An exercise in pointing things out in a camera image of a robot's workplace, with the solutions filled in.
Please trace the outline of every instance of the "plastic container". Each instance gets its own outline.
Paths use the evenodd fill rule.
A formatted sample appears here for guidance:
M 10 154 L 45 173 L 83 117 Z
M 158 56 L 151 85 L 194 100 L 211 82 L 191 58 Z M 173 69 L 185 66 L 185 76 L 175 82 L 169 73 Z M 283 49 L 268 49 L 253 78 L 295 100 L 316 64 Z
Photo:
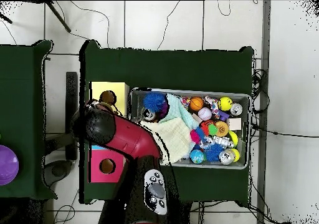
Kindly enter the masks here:
M 242 128 L 241 130 L 234 131 L 238 136 L 238 144 L 236 149 L 240 152 L 240 159 L 237 162 L 231 163 L 230 165 L 223 165 L 220 162 L 208 162 L 203 161 L 200 164 L 192 163 L 190 159 L 181 159 L 173 166 L 178 167 L 197 167 L 197 168 L 221 168 L 221 169 L 244 169 L 248 164 L 250 154 L 250 130 L 251 130 L 251 118 L 252 118 L 252 99 L 249 95 L 245 94 L 233 94 L 233 93 L 215 93 L 215 92 L 201 92 L 201 91 L 185 91 L 185 90 L 169 90 L 169 89 L 148 89 L 138 90 L 134 88 L 129 93 L 129 107 L 131 112 L 128 114 L 128 118 L 131 120 L 134 117 L 141 118 L 141 110 L 143 108 L 144 96 L 149 92 L 160 92 L 162 94 L 175 94 L 185 97 L 202 97 L 206 95 L 219 99 L 221 97 L 230 97 L 233 103 L 238 103 L 242 106 L 242 113 L 240 114 Z
M 16 154 L 8 147 L 0 145 L 0 185 L 7 185 L 15 179 L 19 171 Z

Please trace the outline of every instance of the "pink block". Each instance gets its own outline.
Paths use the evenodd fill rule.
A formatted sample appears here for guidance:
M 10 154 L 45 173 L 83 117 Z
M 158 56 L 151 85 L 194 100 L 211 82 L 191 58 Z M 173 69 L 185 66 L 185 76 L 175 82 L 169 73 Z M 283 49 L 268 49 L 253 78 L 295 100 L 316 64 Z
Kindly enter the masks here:
M 100 170 L 103 159 L 109 158 L 115 162 L 115 171 L 105 174 Z M 112 150 L 92 150 L 91 157 L 91 183 L 117 183 L 121 177 L 124 166 L 123 155 Z

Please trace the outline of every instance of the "yellow block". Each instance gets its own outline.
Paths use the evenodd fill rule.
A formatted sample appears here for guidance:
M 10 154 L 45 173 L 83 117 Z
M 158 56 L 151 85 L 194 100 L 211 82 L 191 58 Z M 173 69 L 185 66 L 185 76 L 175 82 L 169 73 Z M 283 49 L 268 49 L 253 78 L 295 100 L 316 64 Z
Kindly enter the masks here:
M 92 98 L 99 99 L 103 91 L 111 90 L 117 97 L 117 109 L 126 116 L 127 96 L 130 88 L 122 82 L 92 82 Z

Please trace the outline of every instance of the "table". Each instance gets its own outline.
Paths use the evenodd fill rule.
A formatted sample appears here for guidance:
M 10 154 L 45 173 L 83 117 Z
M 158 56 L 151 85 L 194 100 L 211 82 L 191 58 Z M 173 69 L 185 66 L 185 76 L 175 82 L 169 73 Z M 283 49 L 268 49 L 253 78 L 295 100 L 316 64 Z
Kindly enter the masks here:
M 89 83 L 125 82 L 130 88 L 252 92 L 251 47 L 240 51 L 146 51 L 101 49 L 86 41 L 80 50 L 80 100 L 88 99 Z M 115 183 L 88 183 L 88 145 L 80 154 L 80 199 L 113 198 Z M 164 175 L 170 173 L 163 167 Z M 243 170 L 174 167 L 182 201 L 249 201 L 249 165 Z

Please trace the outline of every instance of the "yellow ball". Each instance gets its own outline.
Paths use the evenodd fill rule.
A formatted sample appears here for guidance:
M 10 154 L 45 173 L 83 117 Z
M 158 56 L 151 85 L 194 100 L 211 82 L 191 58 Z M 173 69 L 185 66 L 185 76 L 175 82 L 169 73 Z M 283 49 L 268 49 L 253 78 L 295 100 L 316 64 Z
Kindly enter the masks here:
M 237 134 L 235 132 L 233 132 L 232 130 L 228 131 L 228 134 L 231 137 L 232 142 L 234 143 L 234 145 L 236 147 L 237 144 L 238 144 L 238 136 L 237 136 Z
M 233 153 L 235 154 L 235 160 L 234 160 L 234 162 L 238 161 L 239 158 L 240 158 L 240 153 L 239 153 L 239 151 L 238 151 L 237 149 L 230 149 L 230 150 L 232 150 Z
M 229 97 L 221 97 L 218 100 L 218 108 L 223 111 L 227 111 L 232 107 L 232 100 Z

